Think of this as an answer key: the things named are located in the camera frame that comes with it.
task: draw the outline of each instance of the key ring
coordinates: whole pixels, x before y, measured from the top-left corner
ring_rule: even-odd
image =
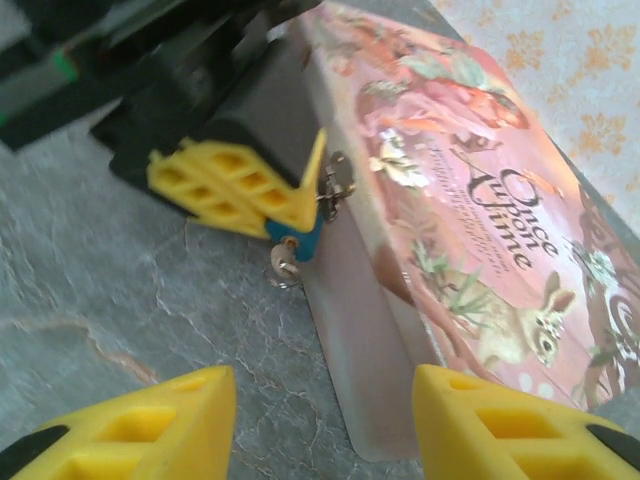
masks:
[[[264,278],[274,287],[289,290],[302,286],[300,270],[295,265],[294,244],[283,242],[271,250],[271,268],[263,272]]]

